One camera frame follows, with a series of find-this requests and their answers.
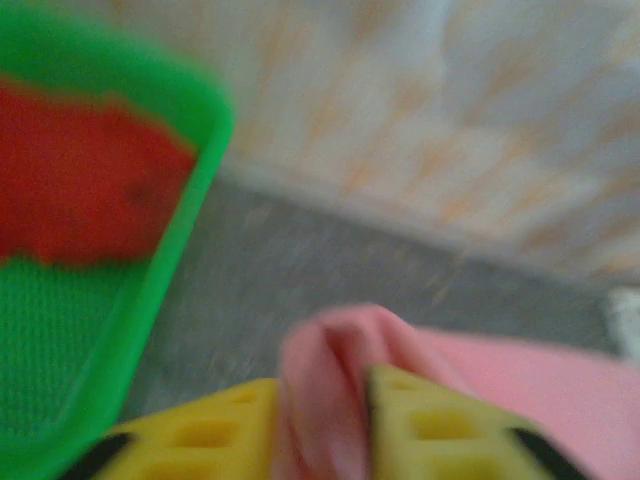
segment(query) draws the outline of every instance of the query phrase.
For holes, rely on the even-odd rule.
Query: green basket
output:
[[[95,25],[1,3],[0,74],[56,91],[118,92],[201,152],[150,261],[0,267],[0,479],[45,479],[116,420],[232,119],[206,74]]]

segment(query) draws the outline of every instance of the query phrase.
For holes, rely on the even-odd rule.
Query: square hole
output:
[[[158,462],[145,469],[144,480],[214,480],[214,465],[187,460]]]
[[[415,390],[415,386],[411,385],[409,382],[407,382],[406,380],[393,380],[390,383],[391,389],[392,390],[407,390],[407,391],[413,391]]]
[[[419,440],[458,440],[479,436],[469,416],[453,408],[413,412],[409,415],[409,427],[414,438]]]
[[[505,480],[498,461],[489,456],[443,455],[431,457],[428,468],[431,476],[427,478],[433,480]]]
[[[172,446],[224,448],[231,445],[237,430],[235,423],[225,420],[194,420],[176,432]]]

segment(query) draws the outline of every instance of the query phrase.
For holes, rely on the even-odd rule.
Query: gray carpet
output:
[[[612,352],[600,300],[216,181],[122,418],[274,375],[287,329],[330,305],[375,302],[416,325]]]

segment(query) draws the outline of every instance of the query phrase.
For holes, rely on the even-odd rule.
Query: black stripe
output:
[[[542,435],[522,428],[509,430],[556,480],[589,480]]]
[[[106,437],[80,457],[58,480],[89,480],[107,466],[113,457],[133,438],[130,433],[119,433]]]

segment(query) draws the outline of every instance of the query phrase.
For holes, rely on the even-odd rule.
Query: pink fabric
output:
[[[368,478],[363,379],[388,363],[532,418],[595,478],[640,478],[640,371],[596,354],[322,312],[282,349],[276,479]]]

